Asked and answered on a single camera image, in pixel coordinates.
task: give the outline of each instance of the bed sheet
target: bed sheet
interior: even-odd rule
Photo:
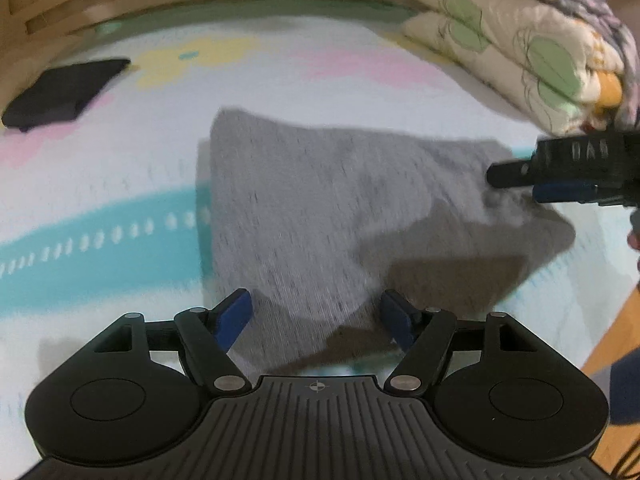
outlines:
[[[66,60],[129,56],[132,69],[75,123],[0,137],[0,478],[38,459],[24,425],[29,392],[95,333],[125,312],[170,319],[221,299],[205,149],[221,107],[531,152],[542,133],[525,116],[402,39],[410,14],[358,1],[212,2],[101,25]],[[574,246],[496,310],[580,366],[633,287],[635,256],[622,208],[558,211],[575,226]],[[398,358],[308,371],[384,374]]]

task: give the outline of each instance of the pink flower print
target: pink flower print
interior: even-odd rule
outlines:
[[[400,89],[440,87],[445,80],[440,69],[400,49],[327,49],[296,56],[310,79],[356,76]]]
[[[20,130],[7,129],[4,135],[0,136],[0,166],[8,165],[12,168],[20,168],[31,160],[44,144],[74,134],[82,124],[87,122],[87,117],[92,110],[102,108],[112,101],[113,95],[107,92],[98,95],[75,121],[39,126],[25,134]]]

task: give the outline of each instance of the black cloth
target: black cloth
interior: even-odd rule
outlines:
[[[45,70],[8,105],[2,122],[26,132],[36,126],[74,121],[102,88],[130,63],[106,59]]]

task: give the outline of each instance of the folded gray garment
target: folded gray garment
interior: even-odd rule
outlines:
[[[483,319],[575,237],[521,192],[488,188],[486,168],[511,157],[497,142],[223,110],[210,155],[216,293],[252,293],[255,317],[233,350],[254,372],[392,349],[374,307],[384,288]]]

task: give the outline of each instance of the folded comforter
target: folded comforter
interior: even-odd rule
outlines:
[[[556,136],[577,130],[593,110],[593,105],[572,102],[451,16],[420,14],[404,24],[404,33],[466,67]]]
[[[571,101],[613,108],[622,100],[617,51],[582,20],[538,0],[419,0],[486,38]]]

